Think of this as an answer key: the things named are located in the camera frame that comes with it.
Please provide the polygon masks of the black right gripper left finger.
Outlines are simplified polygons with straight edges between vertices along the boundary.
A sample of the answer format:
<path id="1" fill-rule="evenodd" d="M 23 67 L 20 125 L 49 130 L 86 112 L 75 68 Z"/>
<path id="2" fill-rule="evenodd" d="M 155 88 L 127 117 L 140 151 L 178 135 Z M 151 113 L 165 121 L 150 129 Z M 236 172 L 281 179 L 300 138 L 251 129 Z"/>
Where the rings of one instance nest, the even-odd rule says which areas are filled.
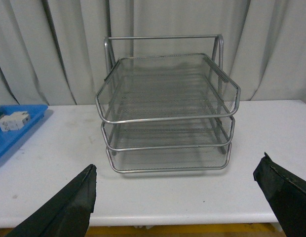
<path id="1" fill-rule="evenodd" d="M 96 201 L 96 166 L 90 164 L 8 237 L 83 237 Z"/>

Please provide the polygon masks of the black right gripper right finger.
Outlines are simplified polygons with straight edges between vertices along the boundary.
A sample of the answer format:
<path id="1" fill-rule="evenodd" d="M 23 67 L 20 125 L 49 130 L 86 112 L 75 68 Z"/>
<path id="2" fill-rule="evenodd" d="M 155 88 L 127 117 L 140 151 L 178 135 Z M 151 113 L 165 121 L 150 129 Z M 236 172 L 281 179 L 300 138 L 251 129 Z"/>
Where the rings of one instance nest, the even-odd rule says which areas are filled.
<path id="1" fill-rule="evenodd" d="M 288 237 L 306 237 L 306 181 L 273 162 L 267 153 L 254 180 Z"/>

